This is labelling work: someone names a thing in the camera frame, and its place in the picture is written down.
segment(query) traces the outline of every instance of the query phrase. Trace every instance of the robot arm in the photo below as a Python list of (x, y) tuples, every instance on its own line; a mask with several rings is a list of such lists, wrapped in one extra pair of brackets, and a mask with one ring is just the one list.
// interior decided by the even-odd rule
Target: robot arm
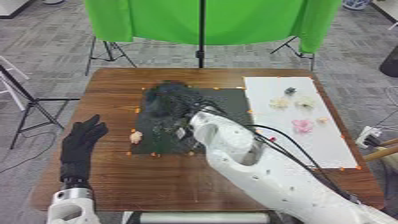
[(229, 119), (199, 112), (190, 125), (194, 137), (206, 146), (210, 166), (267, 208), (307, 224), (398, 223), (375, 208), (339, 196)]
[(89, 185), (91, 154), (98, 139), (108, 132), (96, 115), (84, 123), (75, 123), (62, 141), (60, 182), (62, 190), (53, 194), (48, 208), (48, 224), (100, 224), (94, 213), (94, 199)]
[[(100, 224), (89, 186), (91, 153), (107, 134), (100, 117), (76, 123), (62, 142), (64, 189), (53, 195), (48, 224)], [(396, 224), (370, 206), (348, 201), (295, 161), (254, 140), (252, 132), (222, 116), (201, 111), (190, 119), (194, 137), (206, 146), (210, 166), (265, 207), (306, 224)]]

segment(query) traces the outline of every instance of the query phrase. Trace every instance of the gray carpet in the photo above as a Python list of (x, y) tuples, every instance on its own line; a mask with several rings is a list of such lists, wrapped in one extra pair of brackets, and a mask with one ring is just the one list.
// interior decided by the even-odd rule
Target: gray carpet
[[(339, 10), (325, 44), (316, 55), (316, 75), (338, 107), (350, 134), (355, 137), (364, 125), (375, 125), (396, 110), (384, 88), (398, 85), (398, 79), (378, 72), (378, 65), (398, 43), (398, 29), (387, 31), (391, 22), (370, 7), (362, 12)], [(12, 20), (0, 20), (0, 54), (32, 79), (23, 85), (37, 97), (82, 96), (89, 78), (84, 77), (87, 52), (91, 45), (91, 25), (80, 0), (68, 0), (59, 6), (46, 6), (41, 1)], [(220, 68), (309, 68), (288, 49), (270, 55), (283, 41), (245, 46), (208, 47), (206, 66)], [(139, 67), (195, 67), (195, 46), (144, 39), (124, 43), (124, 50)], [(96, 61), (92, 71), (103, 67), (130, 66), (124, 59), (116, 63)], [(71, 118), (73, 103), (60, 116), (62, 124)], [(57, 104), (46, 104), (50, 111)], [(52, 135), (20, 139), (18, 147), (9, 151), (16, 124), (21, 119), (18, 107), (7, 95), (0, 96), (0, 170), (30, 158), (48, 147)], [(43, 120), (37, 112), (30, 123)], [(396, 124), (398, 115), (389, 120)], [(57, 132), (55, 127), (27, 133)], [(386, 132), (384, 138), (396, 137)], [(44, 223), (44, 213), (28, 206), (28, 196), (55, 147), (39, 158), (0, 174), (0, 224)], [(378, 162), (370, 164), (380, 185), (386, 178)], [(398, 178), (389, 175), (391, 189), (386, 205), (398, 213)], [(117, 213), (100, 213), (103, 223), (117, 223)]]

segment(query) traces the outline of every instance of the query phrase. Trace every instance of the tripod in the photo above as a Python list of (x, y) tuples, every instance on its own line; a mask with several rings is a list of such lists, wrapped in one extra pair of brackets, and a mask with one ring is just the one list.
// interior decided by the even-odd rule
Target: tripod
[[(53, 99), (34, 98), (28, 91), (25, 90), (20, 82), (16, 81), (7, 69), (4, 68), (2, 64), (0, 64), (0, 72), (4, 74), (5, 83), (12, 86), (16, 92), (21, 94), (23, 98), (28, 100), (27, 109), (25, 109), (23, 117), (21, 117), (21, 122), (20, 122), (20, 125), (18, 125), (16, 134), (14, 134), (14, 138), (12, 138), (12, 143), (11, 143), (11, 147), (9, 147), (9, 149), (14, 149), (18, 136), (25, 131), (30, 131), (32, 129), (36, 129), (36, 128), (50, 125), (50, 124), (55, 124), (64, 129), (64, 126), (60, 125), (60, 123), (57, 121), (59, 115), (60, 115), (60, 112), (66, 108), (66, 105), (68, 105), (69, 101), (80, 100), (80, 99), (78, 98), (53, 98)], [(64, 104), (62, 104), (62, 107), (57, 111), (55, 116), (52, 116), (46, 109), (43, 108), (43, 106), (39, 104), (41, 101), (64, 101)], [(28, 117), (28, 112), (30, 112), (32, 108), (36, 108), (39, 110), (41, 114), (44, 115), (44, 117), (48, 119), (48, 122), (44, 122), (41, 124), (36, 124), (34, 126), (23, 128), (27, 117)]]
[[(107, 62), (114, 62), (121, 57), (126, 57), (130, 64), (137, 68), (137, 65), (135, 65), (135, 63), (133, 63), (133, 61), (132, 61), (132, 59), (130, 59), (130, 57), (128, 57), (128, 55), (126, 55), (119, 45), (117, 45), (117, 43), (103, 41), (103, 47), (105, 47), (105, 51), (107, 51), (107, 54), (108, 54), (108, 58), (92, 57), (94, 49), (96, 49), (96, 36), (94, 36), (92, 43), (91, 43), (91, 55), (89, 55), (89, 62), (87, 62), (87, 67), (85, 67), (85, 76), (89, 75), (91, 61), (92, 60), (103, 60)], [(114, 57), (112, 48), (117, 49), (119, 52), (121, 52), (121, 55), (117, 57)]]
[(206, 0), (199, 0), (199, 49), (195, 51), (195, 58), (199, 68), (204, 68), (204, 32), (206, 32)]
[(295, 48), (290, 46), (290, 42), (291, 42), (295, 39), (297, 39), (297, 37), (293, 37), (293, 38), (286, 41), (286, 43), (277, 47), (277, 49), (270, 52), (270, 54), (274, 54), (274, 53), (281, 50), (281, 48), (286, 46), (286, 47), (290, 48), (290, 50), (293, 51), (295, 56), (297, 56), (299, 58), (306, 58), (306, 59), (311, 60), (311, 71), (315, 71), (315, 54), (313, 54), (313, 56), (307, 57), (307, 56), (304, 56), (304, 53), (299, 53), (299, 52), (297, 52)]

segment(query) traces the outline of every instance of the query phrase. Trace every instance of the white board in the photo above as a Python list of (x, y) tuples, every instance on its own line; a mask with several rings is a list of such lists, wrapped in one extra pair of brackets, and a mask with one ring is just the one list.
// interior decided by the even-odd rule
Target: white board
[[(284, 94), (284, 90), (290, 87), (297, 89), (293, 96), (286, 96)], [(309, 77), (245, 77), (245, 89), (254, 124), (279, 129), (290, 135), (323, 168), (355, 168), (357, 162), (345, 139), (341, 138), (339, 128), (315, 88), (313, 79)], [(270, 101), (279, 97), (286, 97), (290, 101), (284, 109), (270, 106)], [(315, 100), (313, 109), (295, 105), (300, 97), (311, 97)], [(329, 118), (323, 124), (316, 121), (320, 117)], [(293, 120), (313, 121), (315, 127), (309, 133), (297, 133)], [(267, 130), (261, 133), (267, 137), (277, 138), (277, 143), (300, 161), (307, 165), (313, 165), (283, 135)]]

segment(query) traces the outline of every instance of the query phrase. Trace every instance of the green screen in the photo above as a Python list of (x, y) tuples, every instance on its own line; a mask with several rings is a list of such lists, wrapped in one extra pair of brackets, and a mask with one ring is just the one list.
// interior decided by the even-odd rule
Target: green screen
[[(238, 45), (300, 37), (315, 53), (341, 0), (206, 0), (206, 45)], [(197, 44), (199, 0), (85, 0), (96, 37), (133, 37)]]

